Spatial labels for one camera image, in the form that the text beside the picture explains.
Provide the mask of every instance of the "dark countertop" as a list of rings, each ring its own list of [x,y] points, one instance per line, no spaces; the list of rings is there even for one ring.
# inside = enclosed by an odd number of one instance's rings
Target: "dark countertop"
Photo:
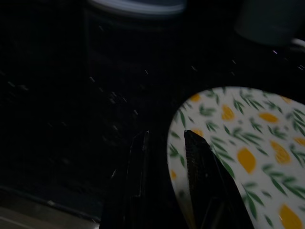
[[[185,99],[231,85],[305,102],[304,55],[235,34],[240,1],[193,0],[167,21],[110,15],[85,2],[14,2],[0,9],[3,171],[38,169],[44,184],[103,196],[132,137],[149,130],[149,228],[186,227],[166,165],[167,130]]]

